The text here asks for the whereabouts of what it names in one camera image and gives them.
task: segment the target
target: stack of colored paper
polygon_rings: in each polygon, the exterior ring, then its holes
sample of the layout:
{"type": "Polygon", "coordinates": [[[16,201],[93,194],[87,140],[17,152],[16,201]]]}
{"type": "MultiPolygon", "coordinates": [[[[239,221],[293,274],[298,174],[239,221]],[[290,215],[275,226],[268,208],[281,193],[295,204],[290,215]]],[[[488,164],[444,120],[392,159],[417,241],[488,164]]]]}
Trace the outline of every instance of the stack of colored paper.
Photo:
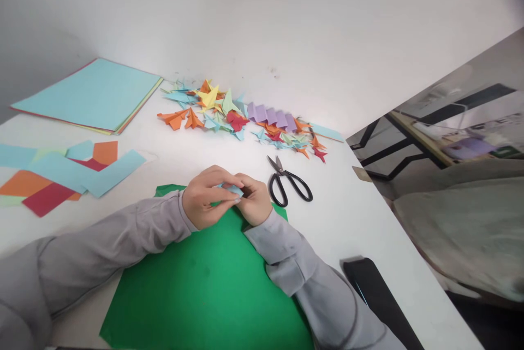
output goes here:
{"type": "Polygon", "coordinates": [[[98,58],[11,108],[104,134],[120,134],[163,79],[98,58]]]}
{"type": "Polygon", "coordinates": [[[145,161],[133,150],[118,159],[116,141],[84,141],[68,150],[0,144],[0,167],[20,169],[0,187],[0,206],[23,204],[42,217],[86,191],[103,196],[145,161]]]}

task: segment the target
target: white wall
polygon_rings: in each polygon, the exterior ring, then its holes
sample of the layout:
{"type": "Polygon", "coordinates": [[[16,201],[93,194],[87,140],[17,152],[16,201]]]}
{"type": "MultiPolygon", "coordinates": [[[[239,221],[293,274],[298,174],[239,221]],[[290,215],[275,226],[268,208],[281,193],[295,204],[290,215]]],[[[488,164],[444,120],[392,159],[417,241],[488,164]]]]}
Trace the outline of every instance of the white wall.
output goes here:
{"type": "Polygon", "coordinates": [[[349,136],[523,25],[522,0],[0,0],[0,121],[100,56],[349,136]]]}

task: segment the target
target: left hand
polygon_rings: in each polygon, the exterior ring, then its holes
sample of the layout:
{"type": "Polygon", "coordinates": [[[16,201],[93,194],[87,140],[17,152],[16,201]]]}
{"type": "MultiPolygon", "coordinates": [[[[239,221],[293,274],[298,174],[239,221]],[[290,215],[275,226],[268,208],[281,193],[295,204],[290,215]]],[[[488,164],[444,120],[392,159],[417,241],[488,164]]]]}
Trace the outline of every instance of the left hand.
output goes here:
{"type": "Polygon", "coordinates": [[[225,182],[243,188],[239,178],[222,167],[213,165],[191,180],[182,196],[182,206],[189,220],[199,230],[216,224],[225,212],[235,205],[239,195],[214,186],[225,182]],[[221,201],[217,206],[211,203],[221,201]]]}

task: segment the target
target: right hand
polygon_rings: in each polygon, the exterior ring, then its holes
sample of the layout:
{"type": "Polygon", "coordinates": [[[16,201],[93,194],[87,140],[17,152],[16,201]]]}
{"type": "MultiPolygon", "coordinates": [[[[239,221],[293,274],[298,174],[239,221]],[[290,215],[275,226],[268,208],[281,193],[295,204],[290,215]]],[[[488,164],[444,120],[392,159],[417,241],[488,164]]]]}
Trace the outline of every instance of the right hand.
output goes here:
{"type": "Polygon", "coordinates": [[[264,223],[273,210],[266,184],[242,173],[236,174],[235,177],[244,184],[244,197],[236,206],[253,227],[264,223]]]}

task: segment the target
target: scissor blade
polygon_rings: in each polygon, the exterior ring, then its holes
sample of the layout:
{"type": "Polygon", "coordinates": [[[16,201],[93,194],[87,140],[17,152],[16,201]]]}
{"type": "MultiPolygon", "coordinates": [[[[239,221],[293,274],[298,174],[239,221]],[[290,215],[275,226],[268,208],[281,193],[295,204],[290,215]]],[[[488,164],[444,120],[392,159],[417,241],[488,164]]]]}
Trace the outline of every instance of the scissor blade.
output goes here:
{"type": "Polygon", "coordinates": [[[280,159],[278,158],[278,156],[277,156],[277,166],[278,166],[278,170],[280,170],[280,171],[283,170],[282,163],[280,162],[280,159]]]}
{"type": "Polygon", "coordinates": [[[273,159],[271,159],[269,156],[267,157],[271,163],[271,165],[273,166],[273,168],[275,169],[275,171],[278,173],[280,171],[280,168],[278,168],[277,164],[273,161],[273,159]]]}

